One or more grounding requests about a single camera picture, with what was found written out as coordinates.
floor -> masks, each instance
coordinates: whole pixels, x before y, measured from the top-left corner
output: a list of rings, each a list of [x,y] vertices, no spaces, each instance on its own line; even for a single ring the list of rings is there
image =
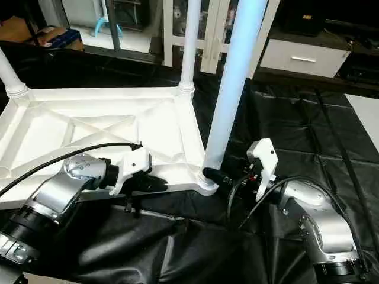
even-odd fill
[[[82,41],[86,46],[102,47],[113,49],[113,42],[110,30],[103,28],[101,33],[94,37],[94,29],[71,25],[71,28],[78,30],[81,34]],[[123,37],[120,38],[120,47],[125,50],[149,53],[151,37],[143,32],[123,30]]]
[[[379,99],[363,96],[346,95],[359,120],[379,151]]]
[[[54,279],[49,277],[41,277],[29,273],[25,273],[28,284],[75,284],[74,282],[67,282],[60,279]]]

black cable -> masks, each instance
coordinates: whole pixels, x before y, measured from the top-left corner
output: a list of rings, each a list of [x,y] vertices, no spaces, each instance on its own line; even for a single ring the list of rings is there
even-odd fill
[[[285,278],[287,278],[290,272],[295,268],[295,266],[300,262],[300,260],[303,259],[305,255],[306,252],[302,251],[297,257],[295,257],[295,259],[288,265],[287,269],[283,272],[277,284],[282,284],[286,280]]]
[[[249,175],[244,175],[242,178],[237,180],[237,182],[233,185],[232,190],[230,191],[228,200],[227,200],[227,209],[226,209],[226,224],[229,224],[230,222],[230,216],[232,214],[232,204],[233,200],[235,198],[235,194],[237,190],[240,188],[242,182],[247,179]]]
[[[365,257],[364,257],[364,254],[363,254],[361,243],[360,243],[359,238],[358,238],[358,234],[357,234],[357,232],[355,230],[355,227],[352,225],[352,222],[351,222],[349,216],[343,210],[343,208],[341,206],[341,202],[338,200],[338,198],[333,193],[331,193],[330,190],[328,190],[327,187],[325,187],[324,185],[322,185],[317,180],[312,179],[311,177],[308,177],[308,176],[290,176],[290,177],[287,177],[287,178],[279,181],[278,183],[276,183],[273,187],[271,187],[265,193],[265,195],[251,209],[249,215],[238,226],[238,229],[241,229],[243,227],[243,225],[246,224],[246,222],[249,220],[249,218],[252,216],[252,214],[257,210],[257,208],[260,206],[260,204],[263,203],[263,201],[271,194],[271,192],[273,192],[274,190],[278,189],[279,187],[281,187],[282,185],[286,184],[287,182],[290,182],[290,181],[293,181],[293,180],[312,183],[313,185],[317,186],[318,189],[320,189],[324,194],[326,194],[332,200],[334,206],[337,207],[339,213],[346,220],[346,223],[348,223],[348,225],[350,227],[351,234],[353,236],[353,240],[354,240],[354,243],[355,243],[355,246],[356,246],[356,251],[357,251],[357,253],[359,255],[359,258],[362,260],[363,270],[364,270],[364,272],[367,272],[368,271],[368,269],[367,269],[367,263],[365,261]]]
[[[86,151],[90,151],[90,150],[94,150],[94,149],[98,149],[98,148],[110,147],[110,146],[129,146],[132,151],[142,147],[141,144],[138,145],[138,144],[128,143],[128,142],[115,142],[115,143],[104,143],[104,144],[93,145],[93,146],[85,147],[85,148],[64,154],[60,157],[54,158],[48,162],[40,164],[39,166],[27,171],[22,176],[13,180],[9,185],[4,187],[0,191],[0,197],[3,196],[4,194],[6,194],[11,188],[13,188],[15,185],[19,184],[20,182],[22,182],[24,179],[30,177],[32,174],[38,172],[39,170],[44,169],[47,166],[50,166],[51,164],[57,163],[59,161],[70,158],[70,157],[75,156],[77,154],[81,154],[81,153],[86,152]]]
[[[338,146],[338,149],[341,153],[341,156],[342,156],[342,160],[346,166],[346,169],[348,170],[348,173],[349,173],[349,176],[350,176],[350,179],[353,183],[353,186],[354,186],[354,189],[355,189],[355,192],[356,194],[358,195],[358,199],[359,199],[359,203],[362,205],[362,209],[363,209],[363,213],[366,217],[366,222],[367,222],[367,225],[368,225],[368,229],[370,231],[370,234],[371,234],[371,237],[372,237],[372,241],[374,243],[374,248],[375,248],[375,254],[376,256],[378,257],[379,256],[379,239],[377,238],[376,236],[376,232],[375,232],[375,226],[374,226],[374,221],[372,220],[372,216],[370,214],[370,210],[368,209],[368,204],[367,204],[367,198],[366,196],[364,195],[364,192],[363,192],[363,189],[362,189],[362,186],[358,180],[358,177],[355,173],[355,170],[354,170],[354,167],[350,161],[350,158],[349,158],[349,155],[348,155],[348,152],[347,150],[344,148],[343,146],[343,143],[342,143],[342,140],[340,138],[340,136],[338,135],[337,131],[336,131],[336,128],[334,127],[333,123],[332,123],[332,120],[330,119],[330,116],[329,116],[329,112],[324,104],[324,101],[323,101],[323,98],[320,94],[320,92],[316,89],[315,90],[316,92],[316,95],[317,95],[317,98],[319,100],[319,104],[320,104],[320,107],[321,107],[321,110],[323,111],[324,113],[324,116],[325,116],[325,120],[333,134],[333,138],[335,139],[335,142]],[[352,224],[349,224],[351,230],[355,230],[354,227],[352,227]],[[355,245],[356,246],[360,246],[360,243],[359,243],[359,240],[357,238],[354,239],[355,241]],[[367,264],[365,262],[365,259],[362,258],[362,261],[364,262],[364,269],[366,270],[366,272],[368,271],[367,270]]]

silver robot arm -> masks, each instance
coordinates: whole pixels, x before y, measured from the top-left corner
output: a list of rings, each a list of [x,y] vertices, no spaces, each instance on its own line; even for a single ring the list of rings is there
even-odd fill
[[[314,264],[358,259],[351,229],[317,186],[288,182],[278,209],[299,222],[307,254]]]
[[[107,188],[110,195],[117,195],[127,179],[151,169],[151,156],[144,147],[129,152],[118,165],[88,154],[66,159],[61,170],[44,181],[0,231],[0,261],[19,266],[34,262],[70,220],[84,190]],[[1,284],[9,284],[2,282],[3,274],[18,279],[17,273],[0,263]]]
[[[267,189],[280,181],[274,175],[278,158],[268,138],[253,143],[247,155],[261,171],[258,202]],[[312,182],[291,180],[272,194],[276,195],[273,200],[278,209],[298,222],[319,283],[366,283],[366,267],[359,259],[352,228],[337,212],[327,192]]]

wrinkled black cloth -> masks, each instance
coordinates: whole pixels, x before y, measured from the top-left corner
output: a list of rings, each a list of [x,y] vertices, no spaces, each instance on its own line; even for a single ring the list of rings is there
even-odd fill
[[[20,52],[4,48],[20,79],[31,88],[175,86],[180,72],[138,62],[75,52]],[[195,75],[194,109],[204,145],[216,105],[220,78]],[[320,90],[330,118],[357,173],[370,209],[362,210],[341,152],[315,90],[264,86],[246,81],[222,165],[241,175],[246,150],[271,138],[278,175],[315,178],[343,200],[357,227],[372,282],[379,283],[379,154],[343,94]],[[0,103],[6,103],[4,95]],[[138,218],[122,201],[81,204],[78,215],[33,272],[81,283],[316,283],[297,223],[264,204],[243,231],[225,227],[227,189],[213,196],[194,191],[141,197]],[[248,212],[236,199],[233,222]],[[3,224],[11,212],[0,214]],[[375,235],[368,230],[372,218]]]

blue object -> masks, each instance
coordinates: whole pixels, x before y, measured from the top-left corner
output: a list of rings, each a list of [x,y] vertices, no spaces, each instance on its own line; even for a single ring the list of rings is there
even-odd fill
[[[69,28],[64,34],[61,34],[55,38],[48,41],[51,45],[50,48],[63,48],[73,43],[78,38],[81,38],[80,33],[77,30]]]
[[[97,24],[96,24],[96,27],[95,27],[95,37],[97,37],[97,34],[99,33],[101,27],[105,24],[105,23],[108,23],[108,21],[105,19],[105,17],[101,17],[98,21],[97,21]],[[123,31],[121,30],[121,28],[116,25],[117,27],[117,31],[118,31],[118,37],[123,37],[124,34],[123,34]]]

